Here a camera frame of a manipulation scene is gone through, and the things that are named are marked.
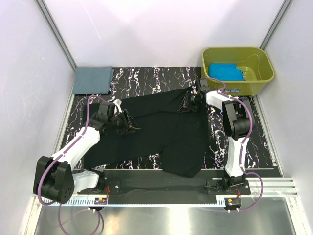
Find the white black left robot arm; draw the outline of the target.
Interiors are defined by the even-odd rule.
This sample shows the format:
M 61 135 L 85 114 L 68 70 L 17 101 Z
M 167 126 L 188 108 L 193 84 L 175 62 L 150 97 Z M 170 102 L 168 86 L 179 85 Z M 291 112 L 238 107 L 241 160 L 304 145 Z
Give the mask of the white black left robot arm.
M 140 129 L 127 109 L 121 108 L 121 100 L 102 100 L 94 113 L 87 107 L 86 122 L 76 136 L 62 149 L 50 157 L 38 159 L 33 192 L 39 202 L 48 206 L 65 204 L 72 195 L 86 189 L 99 190 L 105 186 L 105 179 L 97 170 L 82 170 L 73 173 L 82 157 L 110 130 L 124 135 Z

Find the black t shirt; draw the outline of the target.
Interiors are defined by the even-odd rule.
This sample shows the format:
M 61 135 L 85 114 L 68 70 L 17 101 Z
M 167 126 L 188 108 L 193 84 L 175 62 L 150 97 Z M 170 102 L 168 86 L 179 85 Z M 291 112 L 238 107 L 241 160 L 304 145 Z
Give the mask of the black t shirt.
M 120 135 L 109 131 L 83 156 L 84 168 L 159 154 L 163 171 L 192 178 L 202 168 L 208 149 L 207 106 L 179 111 L 187 89 L 122 99 L 140 129 Z

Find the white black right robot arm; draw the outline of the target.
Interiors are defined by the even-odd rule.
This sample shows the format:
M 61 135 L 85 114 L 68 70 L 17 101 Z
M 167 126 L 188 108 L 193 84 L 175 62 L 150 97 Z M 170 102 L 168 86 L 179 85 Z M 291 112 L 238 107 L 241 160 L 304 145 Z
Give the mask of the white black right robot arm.
M 201 104 L 214 106 L 222 111 L 223 129 L 228 136 L 228 158 L 222 182 L 215 190 L 237 193 L 245 187 L 244 167 L 246 147 L 254 127 L 248 98 L 238 98 L 224 93 L 226 84 L 215 78 L 196 79 L 185 93 L 178 111 L 194 112 Z

